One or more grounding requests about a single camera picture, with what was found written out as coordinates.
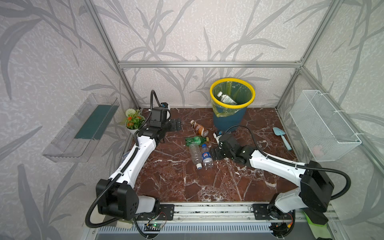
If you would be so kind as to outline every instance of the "trowel handle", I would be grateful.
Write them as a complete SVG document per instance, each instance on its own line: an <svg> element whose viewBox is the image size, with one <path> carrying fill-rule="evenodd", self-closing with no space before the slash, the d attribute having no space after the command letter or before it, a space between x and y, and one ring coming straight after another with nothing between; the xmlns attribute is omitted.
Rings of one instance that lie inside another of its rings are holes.
<svg viewBox="0 0 384 240"><path fill-rule="evenodd" d="M285 139L284 135L282 135L281 138L283 139L284 145L288 149L288 151L292 150L291 145L289 145L289 143L288 143L287 139Z"/></svg>

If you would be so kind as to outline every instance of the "plastic bottle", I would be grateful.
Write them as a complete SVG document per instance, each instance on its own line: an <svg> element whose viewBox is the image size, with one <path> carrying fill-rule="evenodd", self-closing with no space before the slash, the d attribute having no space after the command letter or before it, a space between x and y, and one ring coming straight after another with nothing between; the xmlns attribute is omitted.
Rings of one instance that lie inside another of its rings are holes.
<svg viewBox="0 0 384 240"><path fill-rule="evenodd" d="M237 102L235 102L230 96L223 94L223 92L218 92L217 97L220 100L220 102L228 104L228 105L237 105Z"/></svg>
<svg viewBox="0 0 384 240"><path fill-rule="evenodd" d="M201 147L203 148L203 154L201 155L203 157L203 166L205 168L213 167L214 161L211 158L211 154L209 154L209 148L206 144L203 144Z"/></svg>
<svg viewBox="0 0 384 240"><path fill-rule="evenodd" d="M191 152L192 162L196 165L197 169L202 168L200 148L197 143L189 145L189 151Z"/></svg>
<svg viewBox="0 0 384 240"><path fill-rule="evenodd" d="M201 124L195 122L195 120L191 120L191 125L202 137L206 137L208 135L208 130Z"/></svg>
<svg viewBox="0 0 384 240"><path fill-rule="evenodd" d="M205 142L208 142L208 137L201 137L201 136L195 136L195 137L186 137L185 138L185 145L188 147L192 143L197 143L199 146L202 145Z"/></svg>

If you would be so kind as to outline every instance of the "blue trash can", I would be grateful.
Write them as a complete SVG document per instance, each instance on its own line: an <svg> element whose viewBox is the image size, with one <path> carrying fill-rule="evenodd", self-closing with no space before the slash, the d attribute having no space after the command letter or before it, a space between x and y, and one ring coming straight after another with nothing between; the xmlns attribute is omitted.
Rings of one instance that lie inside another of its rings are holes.
<svg viewBox="0 0 384 240"><path fill-rule="evenodd" d="M230 96L238 105L228 105L219 101L217 97L219 92ZM254 101L256 94L253 87L243 80L223 78L212 84L210 95L214 111L214 125L225 132L229 127L240 124L247 106Z"/></svg>

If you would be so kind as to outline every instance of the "red marble tabletop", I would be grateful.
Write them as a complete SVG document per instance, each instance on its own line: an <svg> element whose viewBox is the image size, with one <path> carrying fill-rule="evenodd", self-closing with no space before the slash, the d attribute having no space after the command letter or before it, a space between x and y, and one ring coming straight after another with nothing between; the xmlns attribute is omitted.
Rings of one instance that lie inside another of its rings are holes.
<svg viewBox="0 0 384 240"><path fill-rule="evenodd" d="M260 169L249 169L230 160L215 161L211 169L196 169L190 159L185 138L196 136L190 121L193 119L209 130L208 146L217 147L213 138L211 108L174 108L172 118L181 118L182 130L169 132L149 156L135 183L138 195L157 197L161 202L199 201L263 201L269 202L276 192L286 192L296 186L286 179ZM248 126L265 152L296 161L280 136L272 128L283 129L274 108L248 108L242 125ZM241 145L253 146L245 128L237 129Z"/></svg>

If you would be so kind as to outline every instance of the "white wire mesh basket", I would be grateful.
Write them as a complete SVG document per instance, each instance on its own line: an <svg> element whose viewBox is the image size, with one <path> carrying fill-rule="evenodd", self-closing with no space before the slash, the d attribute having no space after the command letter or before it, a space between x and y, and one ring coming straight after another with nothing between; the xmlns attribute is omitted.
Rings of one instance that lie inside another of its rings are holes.
<svg viewBox="0 0 384 240"><path fill-rule="evenodd" d="M304 90L290 114L318 162L335 161L361 144L356 133L319 90Z"/></svg>

